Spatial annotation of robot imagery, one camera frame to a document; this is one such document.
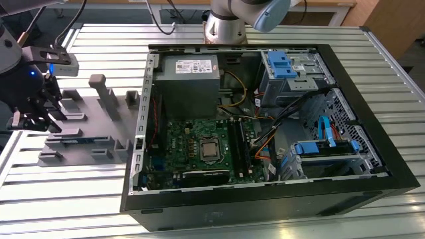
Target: cord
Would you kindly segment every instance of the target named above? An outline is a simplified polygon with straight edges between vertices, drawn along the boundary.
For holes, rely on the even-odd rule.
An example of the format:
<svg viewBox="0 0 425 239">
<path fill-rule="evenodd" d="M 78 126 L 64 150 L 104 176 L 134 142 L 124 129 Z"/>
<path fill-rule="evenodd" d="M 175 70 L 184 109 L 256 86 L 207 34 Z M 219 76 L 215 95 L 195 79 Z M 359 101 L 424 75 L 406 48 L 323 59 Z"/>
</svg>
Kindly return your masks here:
<svg viewBox="0 0 425 239">
<path fill-rule="evenodd" d="M 33 30 L 34 30 L 34 28 L 35 28 L 35 23 L 39 21 L 40 16 L 42 16 L 44 10 L 46 10 L 46 7 L 40 8 L 38 14 L 35 15 L 35 17 L 34 17 L 34 19 L 33 19 L 33 22 L 31 22 L 31 24 L 30 24 L 30 26 L 29 26 L 29 29 L 27 29 L 27 31 L 26 31 L 29 34 L 31 34 L 31 32 L 33 32 Z"/>
<path fill-rule="evenodd" d="M 37 24 L 37 22 L 39 21 L 40 16 L 42 16 L 44 10 L 46 10 L 46 7 L 40 8 L 40 10 L 39 10 L 38 14 L 35 15 L 35 17 L 34 17 L 34 19 L 33 19 L 33 22 L 31 22 L 31 24 L 30 24 L 30 26 L 29 26 L 29 28 L 27 28 L 27 31 L 25 31 L 25 32 L 22 33 L 21 37 L 19 37 L 18 43 L 19 43 L 19 45 L 21 45 L 22 47 L 26 45 L 26 42 L 27 42 L 27 40 L 29 40 L 29 38 L 30 38 L 30 35 L 31 35 L 31 33 L 33 33 L 33 30 L 34 30 L 34 28 L 35 28 L 35 24 Z"/>
<path fill-rule="evenodd" d="M 258 106 L 258 107 L 255 108 L 255 117 L 259 118 L 259 119 L 264 119 L 266 116 L 260 116 L 260 115 L 259 115 L 259 110 L 260 110 L 260 107 Z M 267 118 L 268 118 L 270 120 L 275 120 L 274 116 L 268 116 Z"/>
<path fill-rule="evenodd" d="M 303 22 L 304 18 L 306 18 L 306 15 L 307 15 L 307 0 L 304 0 L 304 13 L 303 13 L 302 19 L 298 22 L 295 22 L 294 24 L 291 24 L 291 25 L 300 24 Z"/>
<path fill-rule="evenodd" d="M 171 32 L 166 32 L 166 31 L 162 29 L 162 27 L 160 27 L 160 25 L 159 25 L 159 22 L 158 22 L 158 20 L 156 20 L 156 18 L 155 18 L 155 16 L 154 16 L 151 4 L 150 4 L 150 0 L 147 0 L 146 2 L 147 2 L 147 6 L 148 6 L 148 10 L 150 10 L 151 17 L 152 17 L 152 19 L 154 19 L 154 23 L 155 23 L 155 25 L 158 26 L 159 30 L 160 30 L 162 33 L 166 34 L 166 35 L 174 34 L 174 32 L 175 32 L 175 30 L 176 30 L 175 24 L 174 24 L 174 29 L 172 29 L 172 31 L 171 31 Z"/>
<path fill-rule="evenodd" d="M 66 27 L 64 31 L 60 33 L 60 35 L 55 39 L 55 48 L 60 46 L 59 41 L 63 39 L 63 37 L 66 36 L 66 33 L 70 31 L 75 22 L 78 21 L 80 15 L 83 13 L 83 10 L 86 8 L 86 4 L 87 4 L 87 0 L 83 0 L 82 7 L 80 7 L 80 10 L 79 10 L 76 16 L 74 17 L 74 19 L 72 19 L 71 23 L 68 24 L 68 26 Z"/>
<path fill-rule="evenodd" d="M 224 108 L 224 107 L 219 107 L 219 108 L 232 117 L 250 118 L 254 120 L 267 120 L 267 119 L 259 119 L 256 117 L 247 116 L 247 115 L 238 115 L 238 114 L 232 113 L 227 108 Z"/>
<path fill-rule="evenodd" d="M 195 10 L 195 12 L 194 12 L 192 16 L 190 17 L 190 20 L 187 21 L 187 23 L 194 19 L 196 13 L 198 13 L 198 10 Z"/>
<path fill-rule="evenodd" d="M 263 144 L 260 150 L 259 150 L 258 153 L 255 154 L 255 158 L 256 158 L 256 159 L 260 157 L 259 155 L 260 155 L 263 149 L 266 148 L 266 146 L 268 145 L 268 143 L 271 142 L 271 140 L 274 139 L 275 135 L 276 135 L 276 132 L 275 132 L 275 134 L 271 136 L 271 138 L 267 140 L 267 142 Z"/>
<path fill-rule="evenodd" d="M 176 12 L 176 14 L 178 14 L 180 20 L 183 21 L 183 24 L 187 24 L 187 21 L 186 21 L 186 19 L 184 19 L 184 16 L 182 16 L 179 10 L 176 9 L 176 6 L 175 6 L 174 1 L 172 1 L 172 0 L 167 0 L 167 1 L 168 1 L 170 5 L 172 6 L 172 8 L 174 8 L 174 10 L 175 10 L 175 12 Z"/>
<path fill-rule="evenodd" d="M 234 74 L 231 71 L 224 71 L 226 73 L 231 74 L 235 79 L 238 79 L 238 81 L 240 82 L 242 86 L 244 87 L 244 96 L 242 98 L 242 100 L 239 102 L 236 102 L 235 104 L 227 104 L 227 105 L 219 105 L 219 107 L 234 107 L 234 106 L 239 106 L 247 99 L 247 95 L 248 95 L 248 90 L 246 87 L 244 82 L 242 81 L 242 79 L 236 76 L 236 74 Z"/>
</svg>

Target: chip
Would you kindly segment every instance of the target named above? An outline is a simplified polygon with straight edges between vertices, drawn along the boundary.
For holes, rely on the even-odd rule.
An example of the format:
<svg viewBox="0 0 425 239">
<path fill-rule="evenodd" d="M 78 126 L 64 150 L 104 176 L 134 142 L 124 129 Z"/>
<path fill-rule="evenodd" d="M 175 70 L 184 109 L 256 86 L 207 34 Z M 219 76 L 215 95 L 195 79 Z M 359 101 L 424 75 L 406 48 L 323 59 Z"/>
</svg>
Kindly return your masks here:
<svg viewBox="0 0 425 239">
<path fill-rule="evenodd" d="M 214 157 L 218 156 L 218 150 L 216 150 L 216 144 L 215 143 L 204 143 L 203 144 L 203 156 L 204 157 Z"/>
<path fill-rule="evenodd" d="M 200 160 L 206 164 L 215 164 L 222 160 L 220 140 L 216 136 L 204 136 L 200 140 Z"/>
</svg>

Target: yellow wire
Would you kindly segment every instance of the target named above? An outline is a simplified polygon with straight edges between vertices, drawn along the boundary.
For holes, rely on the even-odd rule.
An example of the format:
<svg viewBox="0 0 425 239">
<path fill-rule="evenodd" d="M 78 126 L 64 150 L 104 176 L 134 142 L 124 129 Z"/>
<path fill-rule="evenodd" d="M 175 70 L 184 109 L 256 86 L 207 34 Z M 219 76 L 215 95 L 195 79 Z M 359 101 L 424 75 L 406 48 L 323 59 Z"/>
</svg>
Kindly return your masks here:
<svg viewBox="0 0 425 239">
<path fill-rule="evenodd" d="M 247 87 L 246 87 L 246 84 L 244 82 L 242 81 L 242 79 L 236 76 L 236 74 L 234 74 L 231 71 L 224 71 L 224 72 L 228 72 L 236 79 L 238 81 L 240 82 L 242 86 L 244 87 L 244 97 L 242 98 L 242 100 L 234 104 L 227 104 L 227 105 L 219 105 L 219 107 L 234 107 L 234 106 L 238 106 L 239 104 L 242 104 L 247 98 Z"/>
</svg>

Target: blue latch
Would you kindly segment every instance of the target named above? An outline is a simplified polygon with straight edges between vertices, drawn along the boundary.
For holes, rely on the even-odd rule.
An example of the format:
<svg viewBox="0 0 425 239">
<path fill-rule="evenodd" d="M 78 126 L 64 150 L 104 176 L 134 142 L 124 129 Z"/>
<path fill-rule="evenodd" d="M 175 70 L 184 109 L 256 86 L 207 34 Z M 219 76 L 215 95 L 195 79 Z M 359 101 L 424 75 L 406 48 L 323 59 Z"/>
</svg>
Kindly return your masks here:
<svg viewBox="0 0 425 239">
<path fill-rule="evenodd" d="M 323 124 L 326 125 L 326 135 L 323 133 Z M 338 144 L 335 143 L 334 140 L 334 133 L 332 133 L 332 128 L 331 128 L 331 120 L 328 116 L 322 116 L 319 118 L 318 122 L 318 131 L 319 131 L 319 139 L 328 139 L 331 147 L 336 147 Z"/>
<path fill-rule="evenodd" d="M 296 151 L 298 155 L 303 154 L 302 146 L 299 144 L 296 144 L 294 147 L 295 147 L 295 151 Z"/>
<path fill-rule="evenodd" d="M 299 143 L 304 154 L 319 153 L 319 148 L 315 142 Z"/>
<path fill-rule="evenodd" d="M 286 157 L 284 161 L 282 161 L 280 168 L 286 166 L 287 162 L 288 162 L 288 156 Z"/>
<path fill-rule="evenodd" d="M 296 78 L 299 76 L 291 67 L 291 62 L 284 51 L 268 52 L 268 63 L 271 64 L 275 78 Z"/>
<path fill-rule="evenodd" d="M 354 147 L 355 152 L 359 153 L 359 151 L 360 151 L 360 146 L 359 146 L 358 141 L 355 141 L 355 140 L 352 141 L 352 147 Z"/>
</svg>

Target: ventilation grille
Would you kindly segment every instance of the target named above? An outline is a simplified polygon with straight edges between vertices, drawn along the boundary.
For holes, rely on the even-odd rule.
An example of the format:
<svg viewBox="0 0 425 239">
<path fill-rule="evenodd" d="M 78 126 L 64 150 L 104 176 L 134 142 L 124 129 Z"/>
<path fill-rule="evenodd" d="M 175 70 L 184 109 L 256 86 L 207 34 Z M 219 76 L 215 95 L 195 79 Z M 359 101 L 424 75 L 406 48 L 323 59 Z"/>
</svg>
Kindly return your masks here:
<svg viewBox="0 0 425 239">
<path fill-rule="evenodd" d="M 343 138 L 358 141 L 362 146 L 362 154 L 371 155 L 371 163 L 375 167 L 382 166 L 382 161 L 375 154 L 372 147 L 368 145 L 367 136 L 360 126 L 350 125 L 348 122 L 355 120 L 355 115 L 347 110 L 348 105 L 343 103 L 343 94 L 339 89 L 330 92 L 327 96 L 315 96 L 304 104 L 300 111 L 300 118 L 312 140 L 318 140 L 318 121 L 320 116 L 327 115 L 336 123 Z"/>
</svg>

